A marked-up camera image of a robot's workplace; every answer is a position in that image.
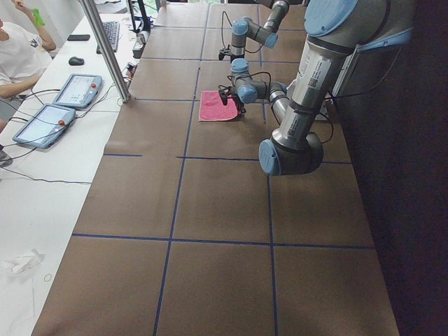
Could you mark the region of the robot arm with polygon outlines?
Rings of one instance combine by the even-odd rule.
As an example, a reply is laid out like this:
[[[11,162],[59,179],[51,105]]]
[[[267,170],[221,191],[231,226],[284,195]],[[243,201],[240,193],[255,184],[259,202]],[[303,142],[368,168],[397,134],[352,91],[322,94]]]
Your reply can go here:
[[[251,39],[259,44],[259,49],[263,46],[273,48],[278,41],[277,32],[281,21],[289,12],[289,1],[272,1],[269,6],[271,12],[263,26],[256,24],[250,17],[242,17],[231,23],[232,36],[230,44],[220,49],[218,59],[224,60],[229,57],[232,62],[235,59],[244,58],[246,53],[256,53],[246,49],[246,40]]]
[[[300,66],[291,87],[254,80],[245,59],[251,39],[273,48],[281,21],[293,1],[263,1],[271,13],[263,26],[249,17],[234,21],[232,41],[219,57],[230,56],[231,86],[220,90],[222,101],[233,98],[237,109],[259,99],[270,103],[280,126],[259,146],[259,163],[270,176],[308,174],[323,159],[323,146],[310,128],[355,50],[399,46],[409,41],[415,1],[303,1],[307,33]]]

